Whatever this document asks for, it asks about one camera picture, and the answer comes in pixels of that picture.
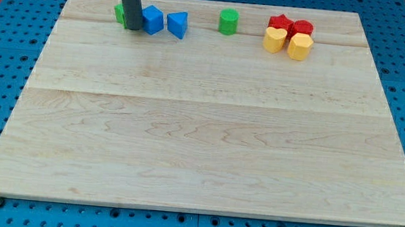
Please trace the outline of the grey cylindrical robot arm stick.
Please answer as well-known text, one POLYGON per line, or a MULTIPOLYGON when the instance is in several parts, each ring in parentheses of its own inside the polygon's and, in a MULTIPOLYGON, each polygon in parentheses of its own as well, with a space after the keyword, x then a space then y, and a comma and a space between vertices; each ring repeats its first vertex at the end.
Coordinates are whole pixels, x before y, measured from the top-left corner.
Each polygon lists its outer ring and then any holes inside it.
POLYGON ((142 0, 121 0, 123 6, 124 27, 138 31, 142 27, 142 0))

